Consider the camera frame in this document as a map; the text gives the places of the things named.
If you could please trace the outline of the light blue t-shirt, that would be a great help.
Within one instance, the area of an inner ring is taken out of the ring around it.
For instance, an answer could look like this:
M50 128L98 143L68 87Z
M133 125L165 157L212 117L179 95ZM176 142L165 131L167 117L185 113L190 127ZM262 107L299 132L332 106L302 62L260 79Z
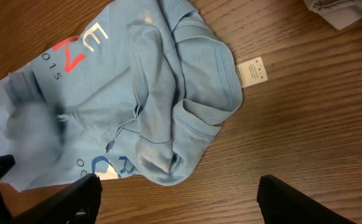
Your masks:
M188 1L113 1L0 80L0 178L17 191L143 175L160 185L196 168L261 58L235 64Z

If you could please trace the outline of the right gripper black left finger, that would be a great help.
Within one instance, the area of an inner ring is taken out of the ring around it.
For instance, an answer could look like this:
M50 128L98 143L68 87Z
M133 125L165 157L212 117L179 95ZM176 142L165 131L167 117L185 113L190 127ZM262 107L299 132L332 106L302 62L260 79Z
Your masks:
M11 220L15 224L95 224L103 189L88 174Z

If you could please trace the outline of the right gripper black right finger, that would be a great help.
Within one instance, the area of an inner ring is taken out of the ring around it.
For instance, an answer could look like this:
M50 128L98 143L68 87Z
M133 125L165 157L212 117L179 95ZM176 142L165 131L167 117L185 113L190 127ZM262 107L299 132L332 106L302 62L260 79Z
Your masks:
M265 224L355 224L273 175L260 178L257 202Z

